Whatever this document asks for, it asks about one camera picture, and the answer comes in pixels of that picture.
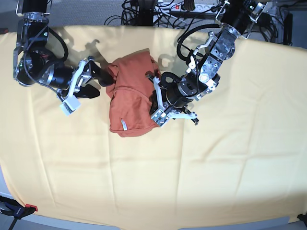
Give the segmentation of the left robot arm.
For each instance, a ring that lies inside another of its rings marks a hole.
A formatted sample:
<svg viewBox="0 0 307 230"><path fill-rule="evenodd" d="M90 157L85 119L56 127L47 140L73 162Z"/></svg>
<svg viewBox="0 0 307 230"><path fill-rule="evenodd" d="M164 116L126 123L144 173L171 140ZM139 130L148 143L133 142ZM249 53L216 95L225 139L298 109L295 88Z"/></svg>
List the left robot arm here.
<svg viewBox="0 0 307 230"><path fill-rule="evenodd" d="M216 16L215 24L198 26L186 31L177 40L177 56L185 61L185 75L178 77L171 72L164 72L161 77L147 73L147 78L154 86L151 119L160 124L163 119L195 119L197 115L187 109L187 104L199 100L205 94L213 92L220 76L218 69L223 61L235 52L235 40L251 30L264 11L265 2L259 0L226 0L220 6L222 17ZM221 28L219 33L210 31L204 44L190 50L183 56L181 48L184 40L201 29Z"/></svg>

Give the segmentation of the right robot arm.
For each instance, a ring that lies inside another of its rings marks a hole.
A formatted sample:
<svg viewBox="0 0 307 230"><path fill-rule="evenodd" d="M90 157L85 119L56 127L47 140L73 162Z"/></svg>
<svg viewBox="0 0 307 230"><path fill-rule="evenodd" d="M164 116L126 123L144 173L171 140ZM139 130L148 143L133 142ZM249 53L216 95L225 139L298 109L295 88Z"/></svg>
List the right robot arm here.
<svg viewBox="0 0 307 230"><path fill-rule="evenodd" d="M98 80L102 87L114 83L113 77L94 61L81 60L78 66L67 66L69 51L64 40L49 27L48 0L20 0L16 14L22 17L13 51L13 78L22 86L38 83L61 96L69 92L83 98L94 98L99 90L89 83Z"/></svg>

